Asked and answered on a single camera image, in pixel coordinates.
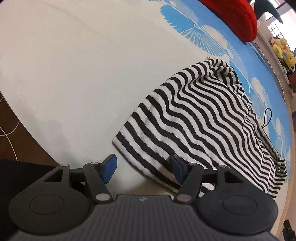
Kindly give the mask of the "red folded blanket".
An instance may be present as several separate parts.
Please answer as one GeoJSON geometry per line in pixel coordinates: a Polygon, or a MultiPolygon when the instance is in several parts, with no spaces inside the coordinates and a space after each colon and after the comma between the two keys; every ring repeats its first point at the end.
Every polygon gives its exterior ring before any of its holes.
{"type": "Polygon", "coordinates": [[[202,0],[243,42],[252,42],[257,36],[257,19],[248,3],[242,0],[202,0]]]}

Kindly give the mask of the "blue white bed sheet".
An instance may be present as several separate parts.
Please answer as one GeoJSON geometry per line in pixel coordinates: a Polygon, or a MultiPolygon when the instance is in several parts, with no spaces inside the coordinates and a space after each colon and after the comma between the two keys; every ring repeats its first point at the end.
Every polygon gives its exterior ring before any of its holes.
{"type": "Polygon", "coordinates": [[[55,161],[116,153],[136,107],[209,57],[164,17],[163,1],[3,1],[1,93],[55,161]]]}

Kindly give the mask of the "window with railing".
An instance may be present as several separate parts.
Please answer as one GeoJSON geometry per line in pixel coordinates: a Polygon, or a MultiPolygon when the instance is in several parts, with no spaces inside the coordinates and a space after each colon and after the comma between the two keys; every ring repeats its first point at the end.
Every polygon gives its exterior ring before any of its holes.
{"type": "Polygon", "coordinates": [[[274,37],[295,40],[295,10],[285,1],[269,1],[277,10],[282,23],[271,13],[265,13],[265,23],[274,37]]]}

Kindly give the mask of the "blue shark plush toy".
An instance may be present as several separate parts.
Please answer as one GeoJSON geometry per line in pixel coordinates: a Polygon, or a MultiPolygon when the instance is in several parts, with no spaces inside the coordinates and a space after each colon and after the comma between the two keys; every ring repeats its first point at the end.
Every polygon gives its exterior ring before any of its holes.
{"type": "Polygon", "coordinates": [[[254,2],[254,12],[256,15],[256,19],[259,20],[260,17],[265,13],[269,12],[275,17],[280,23],[283,23],[280,14],[277,9],[272,5],[272,3],[268,0],[255,0],[254,2]]]}

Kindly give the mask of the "brown patterned rug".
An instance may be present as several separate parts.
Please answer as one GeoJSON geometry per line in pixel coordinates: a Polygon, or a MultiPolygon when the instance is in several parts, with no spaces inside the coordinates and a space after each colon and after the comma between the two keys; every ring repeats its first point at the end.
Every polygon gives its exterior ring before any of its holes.
{"type": "Polygon", "coordinates": [[[1,96],[1,160],[9,159],[39,165],[58,163],[37,143],[1,96]]]}

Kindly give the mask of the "yellow plush toy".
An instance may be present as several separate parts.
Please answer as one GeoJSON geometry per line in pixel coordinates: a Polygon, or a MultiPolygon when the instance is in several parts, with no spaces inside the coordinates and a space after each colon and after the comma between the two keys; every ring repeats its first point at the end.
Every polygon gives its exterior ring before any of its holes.
{"type": "Polygon", "coordinates": [[[272,38],[271,47],[279,59],[286,75],[293,75],[295,72],[295,56],[290,50],[285,38],[272,38]]]}

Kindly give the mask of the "black white striped hoodie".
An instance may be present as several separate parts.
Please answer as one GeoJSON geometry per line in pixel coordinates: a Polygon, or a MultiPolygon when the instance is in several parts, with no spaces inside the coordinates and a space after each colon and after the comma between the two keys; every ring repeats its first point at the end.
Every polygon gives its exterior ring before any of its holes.
{"type": "Polygon", "coordinates": [[[285,159],[262,128],[234,69],[220,59],[193,64],[141,102],[113,139],[139,172],[177,193],[169,158],[205,169],[225,165],[275,198],[285,159]]]}

